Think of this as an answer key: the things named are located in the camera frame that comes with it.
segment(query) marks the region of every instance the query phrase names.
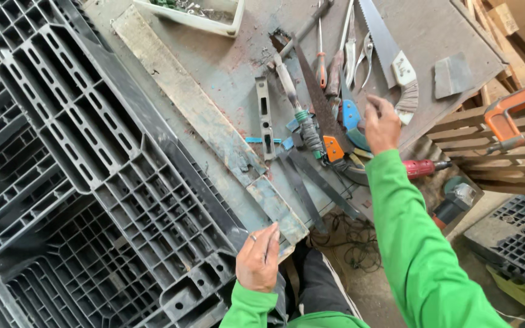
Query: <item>black cable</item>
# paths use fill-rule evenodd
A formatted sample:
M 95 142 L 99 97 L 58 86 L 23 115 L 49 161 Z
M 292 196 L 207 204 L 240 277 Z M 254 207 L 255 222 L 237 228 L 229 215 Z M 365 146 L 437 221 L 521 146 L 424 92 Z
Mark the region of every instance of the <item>black cable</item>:
M 350 245 L 344 253 L 344 261 L 353 269 L 362 269 L 366 273 L 375 272 L 382 266 L 382 258 L 378 249 L 376 230 L 368 221 L 351 220 L 344 213 L 329 213 L 326 220 L 331 220 L 330 233 L 321 234 L 317 229 L 310 232 L 312 246 L 337 248 Z M 345 242 L 330 243 L 331 235 L 342 226 L 345 231 Z

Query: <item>metal workbench surface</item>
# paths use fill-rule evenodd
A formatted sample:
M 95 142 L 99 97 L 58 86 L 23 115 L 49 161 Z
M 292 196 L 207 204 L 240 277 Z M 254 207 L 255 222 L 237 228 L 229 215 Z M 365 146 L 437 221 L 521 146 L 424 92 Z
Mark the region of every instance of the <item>metal workbench surface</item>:
M 419 108 L 410 125 L 403 128 L 401 146 L 406 147 L 422 136 L 434 123 L 452 112 L 471 93 L 502 71 L 503 65 L 499 56 L 494 53 L 492 47 L 485 43 L 473 27 L 474 25 L 471 25 L 449 0 L 374 0 L 374 3 L 381 12 L 391 34 L 417 71 L 420 87 Z M 245 192 L 211 149 L 201 141 L 199 135 L 193 133 L 192 127 L 187 124 L 173 103 L 155 84 L 149 73 L 158 74 L 159 72 L 145 71 L 127 46 L 113 33 L 112 20 L 118 18 L 130 4 L 131 0 L 88 0 L 84 8 L 100 33 L 106 37 L 117 55 L 123 60 L 132 76 L 161 109 L 180 141 L 204 168 L 246 228 L 253 231 L 268 225 L 266 214 L 259 205 Z M 323 50 L 326 52 L 327 63 L 331 61 L 337 50 L 346 4 L 346 0 L 335 0 L 333 7 L 322 19 Z M 317 2 L 310 0 L 247 1 L 240 33 L 236 39 L 158 19 L 142 8 L 139 8 L 139 11 L 237 131 L 244 137 L 260 137 L 258 98 L 254 78 L 268 74 L 265 63 L 276 51 L 271 44 L 269 33 L 278 27 L 286 32 L 296 31 L 316 8 Z M 355 28 L 359 46 L 368 30 L 357 5 L 355 13 Z M 301 41 L 301 45 L 307 55 L 307 60 L 314 67 L 317 53 L 316 28 L 312 28 L 307 37 Z M 476 87 L 463 94 L 436 101 L 434 99 L 434 64 L 437 60 L 459 51 L 463 51 L 467 58 Z M 309 95 L 294 52 L 292 52 L 292 57 L 286 58 L 285 63 L 291 77 L 296 81 L 302 105 L 309 107 Z M 387 90 L 377 57 L 373 59 L 373 64 L 372 76 L 366 90 L 386 96 L 396 102 L 399 90 Z M 358 70 L 358 80 L 365 77 L 366 71 L 367 65 L 361 65 Z M 284 140 L 290 136 L 290 131 L 285 124 L 293 119 L 292 110 L 282 86 L 279 86 L 278 78 L 274 74 L 268 74 L 267 78 L 274 137 Z M 260 153 L 259 145 L 252 147 Z M 346 193 L 345 188 L 350 187 L 350 182 L 346 181 L 344 187 L 331 170 L 321 168 L 317 161 L 311 158 L 312 156 L 309 156 L 310 162 L 321 170 L 321 175 L 325 176 L 340 193 Z M 270 167 L 269 179 L 294 212 L 303 222 L 306 222 L 307 226 L 310 226 L 309 217 L 297 194 L 283 175 L 279 162 L 273 160 L 268 165 Z M 333 207 L 331 200 L 307 177 L 303 176 L 303 180 L 320 213 L 324 214 L 331 210 Z M 369 198 L 367 188 L 351 186 L 350 190 L 354 191 L 352 203 L 357 208 L 366 210 L 360 204 Z

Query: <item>green sleeve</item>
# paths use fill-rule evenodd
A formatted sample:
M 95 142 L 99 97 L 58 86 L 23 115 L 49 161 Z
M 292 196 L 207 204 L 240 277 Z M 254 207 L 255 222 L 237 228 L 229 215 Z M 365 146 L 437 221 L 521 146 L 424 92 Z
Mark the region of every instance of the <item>green sleeve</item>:
M 427 214 L 397 150 L 366 167 L 384 272 L 408 327 L 509 327 Z
M 232 289 L 232 306 L 220 328 L 266 328 L 266 314 L 275 308 L 279 295 L 255 292 L 242 287 L 238 280 Z

